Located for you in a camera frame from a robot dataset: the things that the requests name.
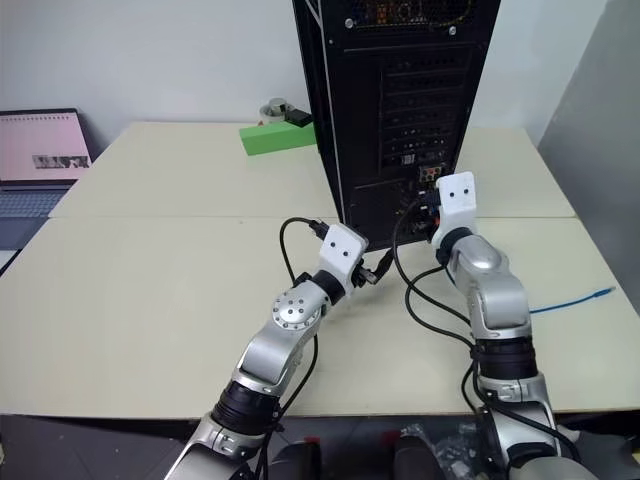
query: blue cable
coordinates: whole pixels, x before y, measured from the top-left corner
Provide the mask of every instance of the blue cable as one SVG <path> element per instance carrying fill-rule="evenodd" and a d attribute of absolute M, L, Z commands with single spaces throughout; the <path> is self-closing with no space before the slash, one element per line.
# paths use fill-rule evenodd
<path fill-rule="evenodd" d="M 592 293 L 591 295 L 587 295 L 586 297 L 579 298 L 578 300 L 567 303 L 559 303 L 558 305 L 551 305 L 550 307 L 535 308 L 533 310 L 530 310 L 529 313 L 533 315 L 535 313 L 550 312 L 551 310 L 559 310 L 561 308 L 572 307 L 574 305 L 578 305 L 579 303 L 593 300 L 594 298 L 604 297 L 605 295 L 613 292 L 615 289 L 616 287 L 603 288 L 602 290 L 598 290 L 597 292 Z"/>

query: computer tower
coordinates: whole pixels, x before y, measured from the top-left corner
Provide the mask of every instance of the computer tower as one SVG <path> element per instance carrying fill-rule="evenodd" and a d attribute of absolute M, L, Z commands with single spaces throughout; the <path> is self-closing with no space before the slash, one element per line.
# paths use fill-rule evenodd
<path fill-rule="evenodd" d="M 370 242 L 452 173 L 500 0 L 293 0 L 318 150 L 340 220 Z M 412 212 L 398 241 L 428 239 Z"/>

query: green box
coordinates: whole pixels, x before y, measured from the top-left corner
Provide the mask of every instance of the green box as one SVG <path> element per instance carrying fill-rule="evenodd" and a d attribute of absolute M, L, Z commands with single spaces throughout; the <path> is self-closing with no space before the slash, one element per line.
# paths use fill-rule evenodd
<path fill-rule="evenodd" d="M 247 155 L 258 155 L 313 145 L 316 143 L 316 134 L 313 123 L 301 128 L 289 122 L 278 122 L 259 127 L 241 128 L 240 140 Z"/>

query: laptop screen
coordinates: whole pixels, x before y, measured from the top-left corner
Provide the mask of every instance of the laptop screen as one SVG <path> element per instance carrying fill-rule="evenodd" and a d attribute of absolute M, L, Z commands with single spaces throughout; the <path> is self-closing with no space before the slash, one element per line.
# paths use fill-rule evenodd
<path fill-rule="evenodd" d="M 70 184 L 90 166 L 74 110 L 0 112 L 2 184 Z"/>

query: ventilation grille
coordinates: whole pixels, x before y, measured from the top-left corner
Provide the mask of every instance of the ventilation grille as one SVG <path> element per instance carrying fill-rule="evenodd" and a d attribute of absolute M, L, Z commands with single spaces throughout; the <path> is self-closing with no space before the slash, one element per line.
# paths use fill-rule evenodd
<path fill-rule="evenodd" d="M 382 168 L 436 166 L 453 153 L 469 69 L 468 47 L 386 59 L 382 67 Z"/>
<path fill-rule="evenodd" d="M 429 30 L 473 23 L 477 0 L 345 0 L 354 29 L 414 26 Z"/>

